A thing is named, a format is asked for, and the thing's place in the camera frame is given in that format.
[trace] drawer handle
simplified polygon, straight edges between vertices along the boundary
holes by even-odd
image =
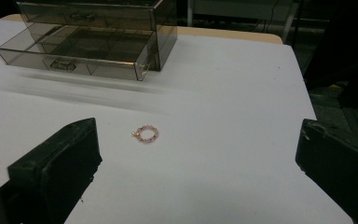
[[[69,16],[73,21],[94,21],[95,20],[95,13],[91,12],[88,14],[82,14],[79,11],[76,11],[72,15]]]
[[[67,72],[72,72],[75,70],[76,65],[74,63],[60,63],[58,59],[56,59],[51,65],[50,68],[52,69],[60,69]]]

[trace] small ring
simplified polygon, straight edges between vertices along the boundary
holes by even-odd
[[[150,130],[152,131],[154,134],[153,136],[149,137],[149,138],[143,138],[141,136],[141,133],[144,131],[144,130]],[[138,128],[136,130],[136,132],[133,132],[132,133],[132,136],[133,137],[136,137],[138,139],[138,141],[140,142],[143,142],[143,143],[152,143],[154,142],[157,138],[158,138],[158,130],[157,128],[151,126],[151,125],[144,125],[142,126],[141,128]]]

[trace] white surface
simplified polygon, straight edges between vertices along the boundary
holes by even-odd
[[[23,24],[0,21],[0,45]],[[343,224],[298,168],[314,119],[289,46],[180,35],[145,81],[53,73],[0,59],[0,185],[64,125],[96,118],[103,162],[67,224]],[[143,145],[144,124],[160,137]]]

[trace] plastic drawer organizer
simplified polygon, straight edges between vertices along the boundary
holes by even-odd
[[[9,65],[143,80],[177,38],[176,0],[19,0],[27,28],[0,46]]]

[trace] white table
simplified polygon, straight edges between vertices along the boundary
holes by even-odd
[[[0,45],[23,27],[0,21]],[[0,59],[0,186],[12,162],[86,118],[103,162],[67,224],[351,223],[296,165],[315,115],[289,46],[179,35],[142,82]],[[160,131],[150,145],[131,137],[144,124]]]

